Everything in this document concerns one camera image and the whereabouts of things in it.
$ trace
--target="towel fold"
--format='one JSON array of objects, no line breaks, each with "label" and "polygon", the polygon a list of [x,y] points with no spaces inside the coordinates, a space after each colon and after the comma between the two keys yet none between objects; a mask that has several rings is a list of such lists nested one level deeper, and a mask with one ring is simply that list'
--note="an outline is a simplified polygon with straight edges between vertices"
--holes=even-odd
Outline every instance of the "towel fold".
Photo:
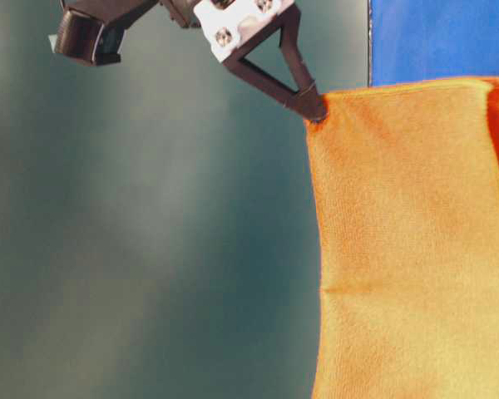
[{"label": "towel fold", "polygon": [[499,399],[499,79],[325,99],[313,399]]}]

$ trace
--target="orange cloth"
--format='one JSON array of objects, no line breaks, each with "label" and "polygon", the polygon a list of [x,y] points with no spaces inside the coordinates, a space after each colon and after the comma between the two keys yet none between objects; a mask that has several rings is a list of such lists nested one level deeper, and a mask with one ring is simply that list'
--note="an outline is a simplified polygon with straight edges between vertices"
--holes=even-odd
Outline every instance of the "orange cloth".
[{"label": "orange cloth", "polygon": [[325,99],[313,399],[499,399],[499,79]]}]

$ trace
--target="teal wall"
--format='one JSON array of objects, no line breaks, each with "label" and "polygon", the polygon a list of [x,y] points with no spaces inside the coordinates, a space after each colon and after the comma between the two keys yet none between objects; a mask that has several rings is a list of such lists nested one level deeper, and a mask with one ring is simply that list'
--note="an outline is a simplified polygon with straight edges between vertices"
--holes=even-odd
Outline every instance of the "teal wall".
[{"label": "teal wall", "polygon": [[[321,91],[366,86],[366,2],[297,3]],[[160,7],[101,69],[51,54],[60,18],[0,0],[0,399],[309,398],[302,121]]]}]

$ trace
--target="microfiber cloth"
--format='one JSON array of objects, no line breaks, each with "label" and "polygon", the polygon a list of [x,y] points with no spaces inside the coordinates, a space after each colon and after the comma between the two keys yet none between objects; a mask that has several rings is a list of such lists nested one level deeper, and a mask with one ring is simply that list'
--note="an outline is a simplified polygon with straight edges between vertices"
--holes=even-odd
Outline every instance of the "microfiber cloth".
[{"label": "microfiber cloth", "polygon": [[499,79],[325,101],[313,399],[499,399]]}]

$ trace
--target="screw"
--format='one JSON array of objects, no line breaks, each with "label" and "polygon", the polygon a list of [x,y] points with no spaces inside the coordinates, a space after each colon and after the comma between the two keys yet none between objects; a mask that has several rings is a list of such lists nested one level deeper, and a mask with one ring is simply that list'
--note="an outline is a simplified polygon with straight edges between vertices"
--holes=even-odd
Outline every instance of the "screw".
[{"label": "screw", "polygon": [[225,10],[233,1],[234,0],[212,0],[216,8],[219,8],[220,10]]},{"label": "screw", "polygon": [[222,27],[217,33],[216,33],[216,41],[218,44],[220,44],[221,47],[225,47],[228,44],[231,43],[233,40],[233,35],[231,35],[230,30],[227,27]]},{"label": "screw", "polygon": [[261,12],[268,12],[271,8],[272,5],[274,4],[273,0],[255,0],[255,4],[257,4],[257,7]]}]

